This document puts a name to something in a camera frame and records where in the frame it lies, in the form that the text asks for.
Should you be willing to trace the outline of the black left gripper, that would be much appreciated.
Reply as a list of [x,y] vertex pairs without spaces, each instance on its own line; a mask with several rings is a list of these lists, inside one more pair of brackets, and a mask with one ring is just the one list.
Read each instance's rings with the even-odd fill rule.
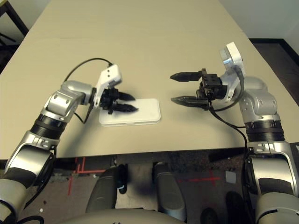
[[[107,110],[108,114],[113,113],[113,105],[116,103],[116,100],[120,99],[123,101],[134,101],[135,98],[127,93],[119,92],[116,88],[104,89],[101,98],[100,98],[100,107],[103,110]],[[128,104],[116,104],[114,106],[114,111],[117,112],[135,112],[138,111],[138,108],[128,105]]]

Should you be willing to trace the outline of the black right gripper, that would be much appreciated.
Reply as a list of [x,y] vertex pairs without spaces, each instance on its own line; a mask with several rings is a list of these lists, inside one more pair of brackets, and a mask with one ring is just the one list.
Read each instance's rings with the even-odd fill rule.
[[171,98],[173,103],[187,107],[197,107],[204,110],[210,108],[210,102],[223,99],[227,92],[224,85],[216,74],[207,73],[206,69],[197,72],[179,72],[170,76],[170,79],[178,82],[199,81],[198,98],[194,96],[180,96]]

